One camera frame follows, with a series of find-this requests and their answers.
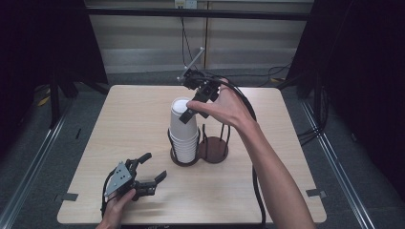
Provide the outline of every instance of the wall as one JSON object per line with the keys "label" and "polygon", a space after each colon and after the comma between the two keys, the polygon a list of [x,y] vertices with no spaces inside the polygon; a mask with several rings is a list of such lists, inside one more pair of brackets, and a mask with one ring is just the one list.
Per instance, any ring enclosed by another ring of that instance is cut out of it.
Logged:
{"label": "wall", "polygon": [[[87,6],[173,9],[171,1],[87,0]],[[310,12],[312,1],[198,1],[199,10]],[[190,57],[175,17],[91,15],[107,73],[180,70]],[[206,46],[200,68],[270,68],[294,56],[305,22],[184,18],[192,55]]]}

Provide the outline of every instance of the black backdrop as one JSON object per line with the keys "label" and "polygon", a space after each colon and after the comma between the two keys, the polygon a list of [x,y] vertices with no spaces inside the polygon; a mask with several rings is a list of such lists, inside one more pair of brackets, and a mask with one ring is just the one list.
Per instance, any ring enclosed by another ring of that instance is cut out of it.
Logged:
{"label": "black backdrop", "polygon": [[65,83],[108,82],[89,16],[53,10],[84,8],[82,0],[5,0],[0,5],[3,156],[18,136],[35,87],[49,84],[53,73]]}
{"label": "black backdrop", "polygon": [[[333,107],[405,200],[405,3],[352,2],[315,1],[312,13],[336,17],[307,23],[288,78],[319,73]],[[301,96],[315,76],[299,83]]]}

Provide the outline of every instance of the round base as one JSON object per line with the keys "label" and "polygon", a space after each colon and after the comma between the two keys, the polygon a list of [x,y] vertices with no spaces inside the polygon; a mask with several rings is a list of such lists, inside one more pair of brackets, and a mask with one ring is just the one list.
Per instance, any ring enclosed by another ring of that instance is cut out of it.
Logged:
{"label": "round base", "polygon": [[177,164],[177,165],[179,165],[179,166],[181,166],[181,167],[188,167],[188,166],[191,166],[191,165],[195,164],[195,163],[199,160],[198,155],[196,155],[196,158],[194,158],[194,160],[192,160],[192,161],[190,161],[190,162],[188,162],[188,163],[180,162],[180,161],[178,161],[178,160],[176,159],[175,153],[174,153],[173,149],[170,149],[170,157],[172,158],[173,162],[175,162],[175,164]]}
{"label": "round base", "polygon": [[217,136],[211,136],[206,142],[199,145],[200,158],[206,162],[217,164],[223,162],[228,155],[228,147],[226,142]]}

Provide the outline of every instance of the metal cup stand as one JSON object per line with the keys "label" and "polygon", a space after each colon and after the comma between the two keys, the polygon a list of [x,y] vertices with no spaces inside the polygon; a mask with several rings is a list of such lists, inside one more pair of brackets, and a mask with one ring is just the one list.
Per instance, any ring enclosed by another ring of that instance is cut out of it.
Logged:
{"label": "metal cup stand", "polygon": [[172,145],[172,148],[170,149],[170,156],[175,162],[175,164],[181,166],[181,167],[187,167],[195,164],[200,158],[205,160],[208,163],[221,163],[224,161],[228,155],[228,142],[230,138],[230,126],[228,126],[228,131],[227,131],[227,137],[226,141],[223,140],[223,135],[224,135],[224,125],[221,128],[221,136],[210,136],[207,137],[205,134],[205,124],[202,125],[202,142],[200,142],[200,128],[199,128],[199,137],[198,141],[196,144],[196,155],[194,160],[188,162],[188,163],[183,163],[178,161],[177,159],[177,154],[176,150],[173,146],[173,140],[170,137],[170,130],[167,130],[167,136],[169,137],[170,144]]}

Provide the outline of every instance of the paper cup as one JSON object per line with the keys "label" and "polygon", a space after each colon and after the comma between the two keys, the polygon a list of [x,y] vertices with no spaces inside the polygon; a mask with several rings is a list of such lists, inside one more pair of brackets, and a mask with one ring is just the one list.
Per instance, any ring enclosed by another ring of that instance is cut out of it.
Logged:
{"label": "paper cup", "polygon": [[185,141],[192,139],[198,132],[197,120],[193,116],[187,124],[182,123],[179,118],[187,110],[186,103],[190,101],[189,98],[179,97],[172,103],[171,120],[170,120],[170,134],[178,141]]}
{"label": "paper cup", "polygon": [[196,132],[196,134],[194,136],[192,136],[191,138],[186,139],[186,140],[180,140],[180,139],[176,138],[175,136],[172,135],[171,132],[170,132],[170,137],[176,143],[186,144],[186,143],[193,142],[194,140],[196,140],[199,137],[199,133]]}
{"label": "paper cup", "polygon": [[182,163],[189,163],[193,161],[196,158],[196,149],[197,149],[197,144],[198,139],[194,139],[190,142],[176,142],[173,140],[173,149],[175,150],[176,158],[179,162]]}

